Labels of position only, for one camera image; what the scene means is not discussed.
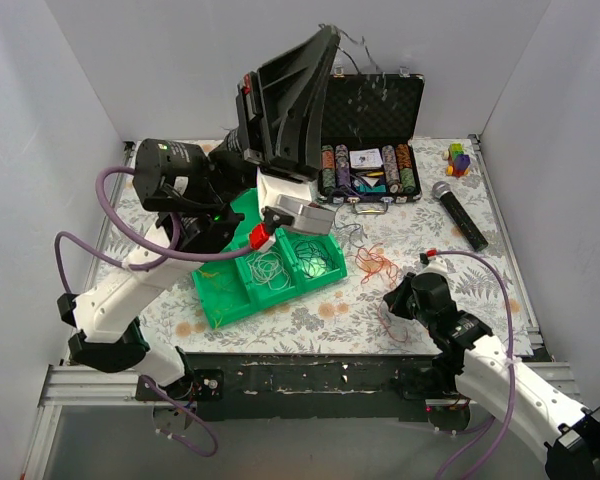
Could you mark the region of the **green compartment tray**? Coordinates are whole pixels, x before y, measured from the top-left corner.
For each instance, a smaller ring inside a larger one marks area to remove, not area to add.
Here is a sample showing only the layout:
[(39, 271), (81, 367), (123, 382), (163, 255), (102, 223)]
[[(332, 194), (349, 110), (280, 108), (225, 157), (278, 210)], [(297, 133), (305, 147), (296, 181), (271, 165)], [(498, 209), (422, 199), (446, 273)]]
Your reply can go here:
[(267, 252), (206, 263), (192, 280), (210, 327), (217, 329), (346, 276), (345, 257), (333, 235), (280, 229)]

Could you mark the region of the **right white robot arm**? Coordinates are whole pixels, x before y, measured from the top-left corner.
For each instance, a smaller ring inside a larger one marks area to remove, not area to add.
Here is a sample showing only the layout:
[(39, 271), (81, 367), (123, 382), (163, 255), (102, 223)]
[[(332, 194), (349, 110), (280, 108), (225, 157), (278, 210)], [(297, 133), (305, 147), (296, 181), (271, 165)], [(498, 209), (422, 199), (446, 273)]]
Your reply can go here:
[(440, 395), (481, 405), (536, 454), (549, 478), (600, 479), (600, 407), (509, 358), (488, 325), (457, 307), (444, 276), (410, 273), (383, 302), (390, 314), (424, 326), (439, 349), (432, 383)]

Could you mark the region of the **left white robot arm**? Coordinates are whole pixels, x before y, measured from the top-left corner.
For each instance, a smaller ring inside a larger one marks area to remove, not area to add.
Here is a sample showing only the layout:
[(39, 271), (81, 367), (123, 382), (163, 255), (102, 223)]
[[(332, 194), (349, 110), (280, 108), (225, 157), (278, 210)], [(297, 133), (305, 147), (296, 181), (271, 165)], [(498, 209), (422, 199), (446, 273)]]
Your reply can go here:
[(195, 374), (183, 351), (145, 336), (140, 314), (183, 276), (211, 263), (268, 250), (283, 230), (325, 235), (332, 211), (314, 202), (321, 169), (321, 121), (340, 43), (332, 25), (247, 73), (236, 96), (237, 126), (214, 149), (147, 138), (125, 169), (141, 206), (156, 214), (145, 234), (116, 213), (98, 174), (96, 196), (110, 220), (134, 242), (103, 281), (65, 292), (61, 319), (78, 363), (104, 373), (132, 369), (173, 400), (185, 398)]

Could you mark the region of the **black poker chip case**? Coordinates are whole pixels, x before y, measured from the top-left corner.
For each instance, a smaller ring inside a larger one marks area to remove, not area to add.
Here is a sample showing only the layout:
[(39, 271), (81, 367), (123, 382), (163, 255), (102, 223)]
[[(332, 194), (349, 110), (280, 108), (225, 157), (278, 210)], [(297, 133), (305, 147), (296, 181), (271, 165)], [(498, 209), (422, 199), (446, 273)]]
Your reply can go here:
[(317, 198), (326, 204), (416, 202), (422, 187), (411, 140), (424, 92), (420, 74), (334, 75), (322, 119)]

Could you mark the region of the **floral table mat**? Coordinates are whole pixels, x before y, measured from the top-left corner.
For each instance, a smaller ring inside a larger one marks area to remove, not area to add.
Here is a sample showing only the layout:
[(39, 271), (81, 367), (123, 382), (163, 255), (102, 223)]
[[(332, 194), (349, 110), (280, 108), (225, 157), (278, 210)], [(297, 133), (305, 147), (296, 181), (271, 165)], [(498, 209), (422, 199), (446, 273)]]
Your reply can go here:
[(532, 352), (534, 314), (475, 143), (464, 141), (471, 164), (450, 180), (451, 190), (489, 245), (474, 252), (436, 200), (432, 186), (444, 179), (445, 140), (412, 142), (422, 197), (405, 204), (336, 206), (333, 236), (344, 254), (347, 276), (317, 291), (213, 329), (191, 277), (181, 278), (140, 314), (145, 334), (187, 352), (335, 355), (434, 355), (424, 327), (391, 317), (381, 299), (404, 275), (420, 268), (422, 252), (443, 251), (448, 281), (459, 308), (475, 315), (516, 355)]

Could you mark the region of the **black handheld microphone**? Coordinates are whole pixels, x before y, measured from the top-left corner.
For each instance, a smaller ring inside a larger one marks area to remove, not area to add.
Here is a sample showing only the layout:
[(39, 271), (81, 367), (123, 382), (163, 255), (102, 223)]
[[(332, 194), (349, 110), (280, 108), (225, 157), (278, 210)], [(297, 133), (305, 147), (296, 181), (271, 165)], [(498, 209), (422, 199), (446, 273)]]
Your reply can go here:
[(460, 204), (447, 182), (436, 182), (432, 187), (432, 195), (443, 206), (473, 251), (481, 252), (488, 247), (487, 239)]

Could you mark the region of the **colourful toy block train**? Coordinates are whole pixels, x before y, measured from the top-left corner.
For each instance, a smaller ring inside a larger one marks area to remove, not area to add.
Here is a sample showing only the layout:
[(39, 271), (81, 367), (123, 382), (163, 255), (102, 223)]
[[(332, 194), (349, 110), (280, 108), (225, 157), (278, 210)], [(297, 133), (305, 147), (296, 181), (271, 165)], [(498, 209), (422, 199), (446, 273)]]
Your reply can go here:
[(447, 162), (447, 176), (460, 178), (468, 174), (471, 159), (460, 143), (451, 143), (443, 152), (442, 158)]

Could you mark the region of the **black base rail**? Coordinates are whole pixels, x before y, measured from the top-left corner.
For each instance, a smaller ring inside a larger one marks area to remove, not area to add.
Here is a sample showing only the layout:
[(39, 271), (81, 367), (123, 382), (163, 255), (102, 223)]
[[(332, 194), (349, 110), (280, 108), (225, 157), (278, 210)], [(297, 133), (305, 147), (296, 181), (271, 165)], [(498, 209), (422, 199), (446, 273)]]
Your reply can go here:
[(189, 353), (168, 395), (205, 421), (393, 418), (465, 430), (476, 403), (433, 356)]

